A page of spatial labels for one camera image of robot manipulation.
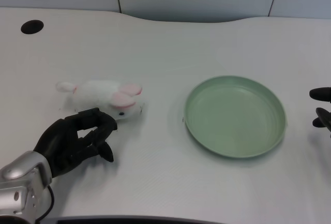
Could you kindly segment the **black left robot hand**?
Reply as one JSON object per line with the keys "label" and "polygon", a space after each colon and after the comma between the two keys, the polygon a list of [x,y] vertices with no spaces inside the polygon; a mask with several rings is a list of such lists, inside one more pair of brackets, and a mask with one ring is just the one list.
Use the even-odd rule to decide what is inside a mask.
{"label": "black left robot hand", "polygon": [[106,139],[117,130],[114,118],[93,108],[59,119],[40,137],[34,148],[46,158],[52,177],[66,174],[84,160],[100,156],[113,162]]}

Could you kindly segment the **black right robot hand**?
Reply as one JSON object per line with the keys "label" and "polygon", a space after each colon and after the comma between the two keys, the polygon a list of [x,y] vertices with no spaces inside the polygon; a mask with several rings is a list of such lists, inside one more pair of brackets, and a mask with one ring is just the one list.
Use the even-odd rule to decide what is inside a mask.
{"label": "black right robot hand", "polygon": [[[330,102],[330,87],[320,87],[312,89],[309,96],[317,101]],[[330,112],[323,108],[316,108],[317,118],[313,120],[312,124],[316,128],[327,128],[331,131]]]}

